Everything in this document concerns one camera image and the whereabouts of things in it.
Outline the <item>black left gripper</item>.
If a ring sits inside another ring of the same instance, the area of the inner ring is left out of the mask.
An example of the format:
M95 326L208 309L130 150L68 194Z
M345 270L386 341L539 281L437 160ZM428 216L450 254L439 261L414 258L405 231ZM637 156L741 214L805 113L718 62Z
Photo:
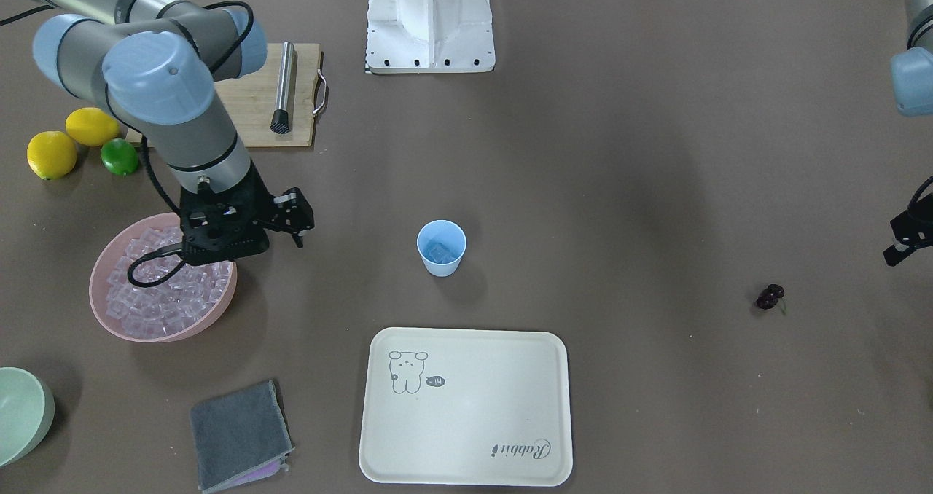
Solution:
M919 221L902 213L889 222L893 232L892 244L884 249L883 258L887 266L897 266L919 249L931 247L932 226L930 221Z

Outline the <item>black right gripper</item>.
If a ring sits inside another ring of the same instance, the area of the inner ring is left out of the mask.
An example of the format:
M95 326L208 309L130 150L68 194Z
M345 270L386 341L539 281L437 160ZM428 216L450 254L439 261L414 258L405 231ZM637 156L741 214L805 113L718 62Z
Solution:
M266 230L289 234L297 248L314 228L311 206L299 188L273 197L256 165L233 187L218 192L206 174L195 177L195 189L183 189L179 223L182 230L180 257L201 266L234 261L266 252Z

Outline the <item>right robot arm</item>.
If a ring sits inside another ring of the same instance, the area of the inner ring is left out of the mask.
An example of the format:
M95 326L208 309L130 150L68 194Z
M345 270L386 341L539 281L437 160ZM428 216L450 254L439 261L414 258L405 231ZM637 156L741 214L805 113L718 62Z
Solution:
M265 65L265 32L246 4L33 1L60 10L34 36L37 68L140 133L178 181L183 238L171 253L233 261L266 252L270 231L302 247L312 208L297 188L269 193L216 91Z

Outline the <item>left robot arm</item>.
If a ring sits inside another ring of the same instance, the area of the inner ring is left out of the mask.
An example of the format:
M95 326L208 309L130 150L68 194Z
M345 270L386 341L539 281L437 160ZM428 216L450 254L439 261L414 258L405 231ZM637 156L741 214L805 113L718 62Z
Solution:
M890 60L897 112L903 117L932 113L932 0L904 0L907 19L906 50ZM932 244L932 179L910 196L904 211L890 221L894 242L883 252L888 266L896 266Z

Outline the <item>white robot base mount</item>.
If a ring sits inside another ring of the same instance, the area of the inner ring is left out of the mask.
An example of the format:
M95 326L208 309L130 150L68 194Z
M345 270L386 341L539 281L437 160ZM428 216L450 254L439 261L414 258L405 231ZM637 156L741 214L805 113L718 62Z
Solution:
M367 0L366 72L467 74L494 66L491 0Z

